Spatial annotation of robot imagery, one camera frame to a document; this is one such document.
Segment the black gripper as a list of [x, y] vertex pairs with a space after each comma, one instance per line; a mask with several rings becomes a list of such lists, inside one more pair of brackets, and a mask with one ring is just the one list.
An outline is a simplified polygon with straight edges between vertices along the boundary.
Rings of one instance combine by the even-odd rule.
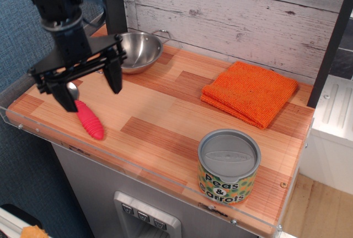
[[44, 26], [51, 33], [54, 49], [33, 65], [28, 74], [34, 78], [41, 93], [52, 94], [67, 112], [77, 112], [73, 96], [66, 83], [102, 69], [111, 90], [122, 89], [121, 65], [126, 52], [119, 34], [90, 37], [82, 25]]

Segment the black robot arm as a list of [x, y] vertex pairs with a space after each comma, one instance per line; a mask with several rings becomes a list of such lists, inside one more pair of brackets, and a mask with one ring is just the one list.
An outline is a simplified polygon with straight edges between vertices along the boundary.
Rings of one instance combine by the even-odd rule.
[[121, 66], [126, 59], [119, 34], [89, 37], [80, 5], [83, 0], [31, 0], [39, 11], [40, 23], [55, 42], [53, 50], [28, 69], [41, 93], [53, 97], [68, 112], [76, 112], [75, 99], [67, 84], [99, 69], [111, 90], [122, 89]]

